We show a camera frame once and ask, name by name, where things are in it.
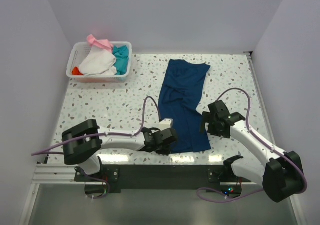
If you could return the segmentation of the white t-shirt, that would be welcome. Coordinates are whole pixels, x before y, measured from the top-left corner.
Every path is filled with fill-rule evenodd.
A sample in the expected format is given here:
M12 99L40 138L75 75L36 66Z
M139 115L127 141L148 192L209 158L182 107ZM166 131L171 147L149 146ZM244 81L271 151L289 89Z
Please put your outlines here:
M84 76L114 76L117 73L116 61L116 57L108 50L92 46L78 69Z

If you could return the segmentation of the blue mickey t-shirt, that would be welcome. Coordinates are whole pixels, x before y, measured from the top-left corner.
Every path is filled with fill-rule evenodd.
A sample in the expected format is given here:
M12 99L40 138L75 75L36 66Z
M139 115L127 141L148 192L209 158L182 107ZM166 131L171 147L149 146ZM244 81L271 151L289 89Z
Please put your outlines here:
M163 119L173 119L178 139L173 154L197 153L211 149L207 133L200 132L202 115L197 107L202 99L210 66L171 59L159 94L158 107Z

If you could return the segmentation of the aluminium frame rail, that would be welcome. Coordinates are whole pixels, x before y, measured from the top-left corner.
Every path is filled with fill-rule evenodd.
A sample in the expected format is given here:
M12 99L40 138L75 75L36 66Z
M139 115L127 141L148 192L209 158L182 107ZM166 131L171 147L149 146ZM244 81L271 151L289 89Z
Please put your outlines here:
M73 165L51 164L46 157L43 163L38 163L35 167L19 224L33 225L45 220L45 217L51 219L58 210L58 199L66 194L63 189L69 191L69 186L75 184Z

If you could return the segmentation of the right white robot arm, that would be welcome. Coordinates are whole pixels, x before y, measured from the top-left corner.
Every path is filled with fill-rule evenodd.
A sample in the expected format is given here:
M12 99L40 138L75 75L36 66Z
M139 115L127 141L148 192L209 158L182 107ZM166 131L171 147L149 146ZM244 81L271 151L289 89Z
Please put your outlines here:
M202 113L200 131L240 142L261 164L260 168L246 165L240 162L243 156L235 155L223 162L223 177L247 179L276 203L305 192L307 181L296 152L286 152L268 141L252 128L247 116L230 113L221 100L209 104L208 109Z

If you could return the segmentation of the orange t-shirt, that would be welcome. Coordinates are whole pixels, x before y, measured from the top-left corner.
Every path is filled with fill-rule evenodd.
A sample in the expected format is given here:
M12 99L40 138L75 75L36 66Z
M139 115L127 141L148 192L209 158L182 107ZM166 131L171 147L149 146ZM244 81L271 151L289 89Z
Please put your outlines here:
M71 74L73 76L83 76L83 74L80 72L80 70L77 66L73 68L73 70L71 71Z

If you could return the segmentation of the pink t-shirt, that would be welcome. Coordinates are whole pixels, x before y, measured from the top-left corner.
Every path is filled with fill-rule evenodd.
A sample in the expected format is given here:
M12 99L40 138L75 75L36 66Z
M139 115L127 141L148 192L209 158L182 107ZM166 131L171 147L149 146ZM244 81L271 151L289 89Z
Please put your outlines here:
M108 39L96 39L92 34L88 35L86 41L94 47L113 52L114 45Z

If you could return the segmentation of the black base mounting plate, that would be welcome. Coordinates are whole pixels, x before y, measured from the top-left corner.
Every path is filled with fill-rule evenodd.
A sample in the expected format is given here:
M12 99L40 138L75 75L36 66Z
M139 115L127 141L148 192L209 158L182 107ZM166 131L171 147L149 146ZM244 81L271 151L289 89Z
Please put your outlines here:
M227 172L224 165L105 165L85 176L75 168L75 182L84 183L86 195L120 193L122 190L197 190L211 188L230 198L242 193L244 179Z

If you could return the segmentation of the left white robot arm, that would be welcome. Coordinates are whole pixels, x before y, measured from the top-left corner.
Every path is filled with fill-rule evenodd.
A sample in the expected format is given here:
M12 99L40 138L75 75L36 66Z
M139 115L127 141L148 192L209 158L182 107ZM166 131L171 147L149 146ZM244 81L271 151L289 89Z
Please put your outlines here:
M99 150L125 149L169 155L171 145L177 141L178 134L169 118L160 121L157 127L127 132L99 126L95 119L89 119L62 133L64 164L78 166L88 176L97 175L102 171Z

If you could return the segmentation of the teal t-shirt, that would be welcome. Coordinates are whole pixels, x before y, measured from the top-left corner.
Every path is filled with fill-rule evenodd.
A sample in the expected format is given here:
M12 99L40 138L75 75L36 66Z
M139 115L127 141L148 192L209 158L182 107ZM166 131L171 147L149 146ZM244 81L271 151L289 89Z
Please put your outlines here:
M129 49L124 46L115 46L112 54L116 58L114 67L116 68L116 75L125 75L128 69Z

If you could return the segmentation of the white plastic laundry basket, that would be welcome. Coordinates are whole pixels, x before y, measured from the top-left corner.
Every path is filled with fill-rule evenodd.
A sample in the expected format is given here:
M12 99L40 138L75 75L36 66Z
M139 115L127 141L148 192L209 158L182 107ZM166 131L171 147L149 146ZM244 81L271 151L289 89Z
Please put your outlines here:
M132 65L132 44L128 41L111 41L115 47L122 47L126 46L128 48L128 64L127 70L124 75L114 75L114 76L102 76L102 75L95 75L95 76L80 76L80 75L72 75L72 70L74 67L78 67L83 60L88 56L91 50L91 46L85 42L78 42L74 45L70 57L66 67L66 75L70 79L74 79L80 83L123 83L127 80L131 65Z

